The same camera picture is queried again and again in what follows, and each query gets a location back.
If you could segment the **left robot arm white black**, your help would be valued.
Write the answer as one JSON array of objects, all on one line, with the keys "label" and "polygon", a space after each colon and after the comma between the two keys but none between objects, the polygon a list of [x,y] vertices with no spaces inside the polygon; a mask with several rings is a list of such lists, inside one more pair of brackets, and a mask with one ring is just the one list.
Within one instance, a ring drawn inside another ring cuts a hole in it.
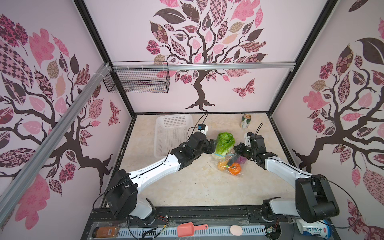
[{"label": "left robot arm white black", "polygon": [[202,154],[214,153],[217,144],[217,140],[208,140],[205,134],[195,132],[186,142],[170,150],[164,159],[130,173],[119,170],[110,181],[105,196],[113,217],[123,220],[133,216],[146,224],[153,222],[157,209],[139,194],[163,177],[188,167]]}]

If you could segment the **green napa cabbage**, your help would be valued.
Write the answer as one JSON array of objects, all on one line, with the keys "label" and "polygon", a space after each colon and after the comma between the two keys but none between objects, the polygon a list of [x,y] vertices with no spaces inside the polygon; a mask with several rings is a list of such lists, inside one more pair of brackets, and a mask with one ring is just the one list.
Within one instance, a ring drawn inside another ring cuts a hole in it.
[{"label": "green napa cabbage", "polygon": [[217,136],[217,145],[215,154],[225,156],[234,146],[236,140],[233,134],[228,132],[219,133]]}]

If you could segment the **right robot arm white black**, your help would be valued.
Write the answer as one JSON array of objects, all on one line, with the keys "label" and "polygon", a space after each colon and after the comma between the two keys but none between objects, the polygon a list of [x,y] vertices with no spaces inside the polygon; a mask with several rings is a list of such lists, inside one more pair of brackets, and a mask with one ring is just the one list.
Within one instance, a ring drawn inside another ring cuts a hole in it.
[{"label": "right robot arm white black", "polygon": [[307,223],[336,217],[340,208],[328,179],[313,175],[285,163],[272,152],[268,152],[261,135],[245,137],[245,142],[234,147],[235,152],[271,172],[295,190],[295,198],[270,198],[263,201],[262,215],[266,220],[280,215],[300,217]]}]

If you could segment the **yellow brown potato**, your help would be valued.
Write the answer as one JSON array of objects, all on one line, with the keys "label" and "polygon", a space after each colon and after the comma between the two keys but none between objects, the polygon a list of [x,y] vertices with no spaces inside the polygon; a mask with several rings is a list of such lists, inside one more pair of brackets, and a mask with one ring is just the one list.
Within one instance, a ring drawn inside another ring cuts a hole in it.
[{"label": "yellow brown potato", "polygon": [[218,169],[220,171],[226,171],[229,168],[228,161],[223,161],[218,163]]}]

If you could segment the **orange bell pepper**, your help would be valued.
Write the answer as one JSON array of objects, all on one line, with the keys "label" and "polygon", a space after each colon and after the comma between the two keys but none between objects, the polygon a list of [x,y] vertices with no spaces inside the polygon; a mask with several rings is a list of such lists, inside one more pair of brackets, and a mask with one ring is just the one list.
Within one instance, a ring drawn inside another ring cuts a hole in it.
[{"label": "orange bell pepper", "polygon": [[242,172],[242,166],[239,163],[234,163],[228,168],[230,174],[237,176]]}]

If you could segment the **clear zip top bag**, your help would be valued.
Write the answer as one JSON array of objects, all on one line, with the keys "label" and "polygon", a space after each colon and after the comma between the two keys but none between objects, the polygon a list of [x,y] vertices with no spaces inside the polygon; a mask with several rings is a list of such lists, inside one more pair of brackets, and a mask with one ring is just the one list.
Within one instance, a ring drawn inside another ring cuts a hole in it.
[{"label": "clear zip top bag", "polygon": [[[223,161],[228,161],[228,166],[230,167],[232,164],[236,163],[237,159],[239,156],[242,156],[240,154],[238,154],[234,148],[232,148],[225,156],[220,156],[220,155],[216,155],[215,153],[211,154],[211,156],[213,157],[213,159],[216,160],[217,162],[217,167],[218,167],[218,163],[219,162],[223,162]],[[241,176],[243,173],[244,173],[244,169],[245,169],[245,164],[244,165],[241,165],[242,166],[242,172],[237,175],[237,176]]]}]

